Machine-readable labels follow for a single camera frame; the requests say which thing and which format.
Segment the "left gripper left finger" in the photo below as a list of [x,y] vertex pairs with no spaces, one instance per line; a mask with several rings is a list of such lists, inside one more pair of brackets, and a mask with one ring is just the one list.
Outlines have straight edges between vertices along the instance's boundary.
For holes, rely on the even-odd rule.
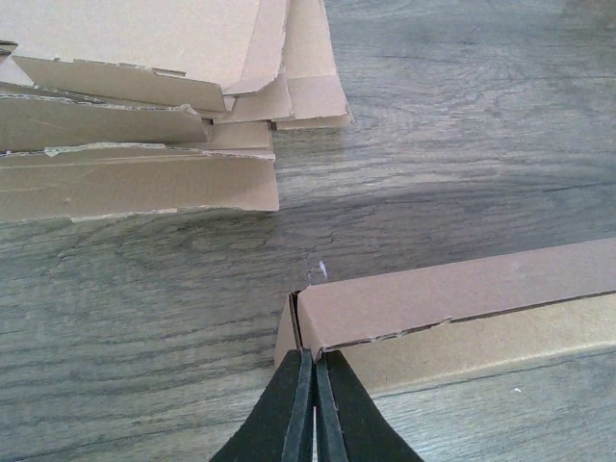
[[218,462],[300,462],[313,458],[314,363],[288,351],[252,411],[212,457]]

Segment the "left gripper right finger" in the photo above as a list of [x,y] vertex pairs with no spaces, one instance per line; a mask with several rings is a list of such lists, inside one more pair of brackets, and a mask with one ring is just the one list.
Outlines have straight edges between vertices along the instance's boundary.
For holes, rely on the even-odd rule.
[[320,461],[420,461],[384,419],[340,351],[316,363],[317,455]]

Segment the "brown cardboard box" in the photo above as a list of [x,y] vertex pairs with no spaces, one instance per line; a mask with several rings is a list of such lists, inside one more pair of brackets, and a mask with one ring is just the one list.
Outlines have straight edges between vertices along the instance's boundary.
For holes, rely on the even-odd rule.
[[602,239],[310,286],[274,360],[339,350],[372,392],[615,344],[615,242]]

